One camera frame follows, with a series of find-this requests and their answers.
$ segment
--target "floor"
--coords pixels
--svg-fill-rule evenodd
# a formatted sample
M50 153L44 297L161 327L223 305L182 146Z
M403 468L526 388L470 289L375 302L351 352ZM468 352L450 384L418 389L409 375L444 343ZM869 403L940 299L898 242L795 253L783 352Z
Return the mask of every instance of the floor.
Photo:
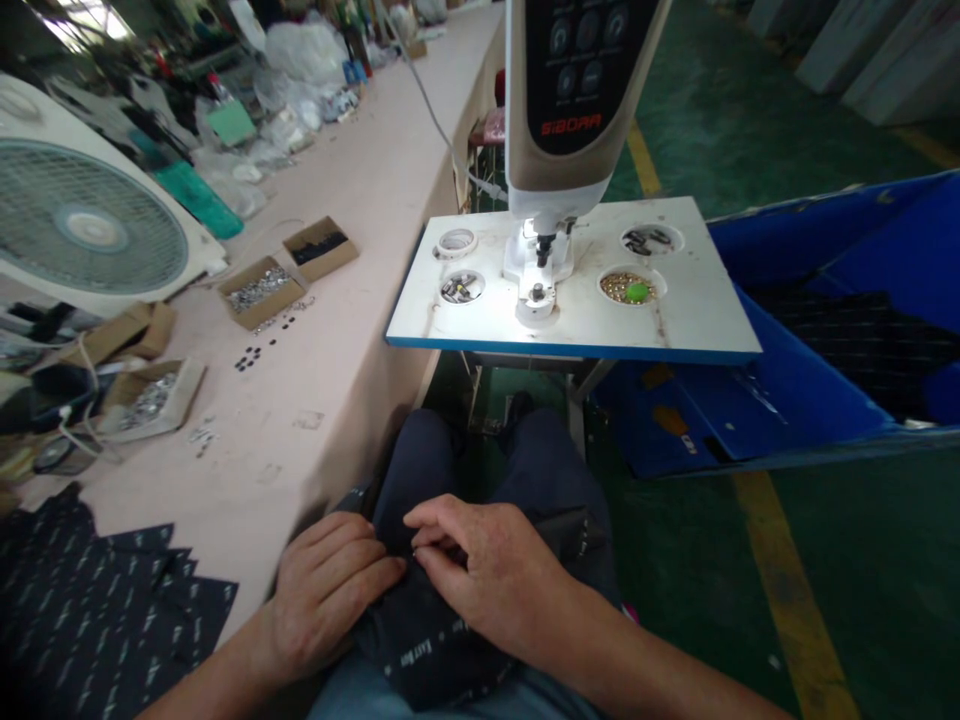
M813 96L705 0L674 0L637 122L605 200L693 195L707 218L937 172L958 158L941 143L960 140L949 123L873 128ZM469 389L444 354L425 404L462 416ZM502 419L519 389L565 409L559 377L497 369L474 422ZM586 427L622 590L646 627L808 720L956 716L960 451L641 482L596 408ZM462 468L482 499L503 458L475 434Z

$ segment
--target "machine brand logo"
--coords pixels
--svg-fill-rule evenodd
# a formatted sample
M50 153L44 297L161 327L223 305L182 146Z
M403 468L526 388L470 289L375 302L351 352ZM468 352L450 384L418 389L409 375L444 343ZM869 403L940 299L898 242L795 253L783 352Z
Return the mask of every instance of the machine brand logo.
M600 113L593 115L582 115L576 118L566 118L564 120L551 120L545 122L540 127L541 135L563 135L565 133L580 132L581 130L591 130L600 127L603 116Z

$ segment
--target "green floor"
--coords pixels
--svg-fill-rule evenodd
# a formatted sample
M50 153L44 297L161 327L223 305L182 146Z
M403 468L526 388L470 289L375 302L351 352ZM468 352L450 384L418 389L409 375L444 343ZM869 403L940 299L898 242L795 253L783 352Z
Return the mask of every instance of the green floor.
M707 218L802 195L937 172L894 134L817 98L733 18L674 0L637 119L663 194ZM606 201L642 197L624 150ZM560 379L486 371L474 419L502 419L531 391L564 409ZM458 356L444 354L426 405L465 412ZM799 714L729 478L638 482L594 408L588 462L614 522L627 600L652 631ZM773 474L784 513L865 718L960 717L960 451ZM482 498L503 459L472 436L463 462Z

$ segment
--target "fan grille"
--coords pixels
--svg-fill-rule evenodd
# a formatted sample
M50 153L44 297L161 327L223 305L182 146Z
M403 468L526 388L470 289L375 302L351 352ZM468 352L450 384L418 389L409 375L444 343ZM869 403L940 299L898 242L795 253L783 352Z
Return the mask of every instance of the fan grille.
M134 179L58 145L0 141L0 258L45 280L123 295L187 263L170 210Z

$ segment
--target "jeans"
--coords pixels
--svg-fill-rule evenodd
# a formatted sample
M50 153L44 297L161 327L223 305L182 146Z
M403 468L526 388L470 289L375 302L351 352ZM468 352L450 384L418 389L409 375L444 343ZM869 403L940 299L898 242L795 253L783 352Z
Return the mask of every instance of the jeans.
M387 552L409 551L416 531L403 524L403 516L410 510L438 495L457 494L453 468L457 441L450 426L431 410L415 410L407 417L373 513L377 537ZM501 448L508 456L507 474L488 502L512 503L544 516L586 506L607 537L613 537L603 490L557 413L541 408L524 416L505 431ZM619 607L610 543L588 584Z

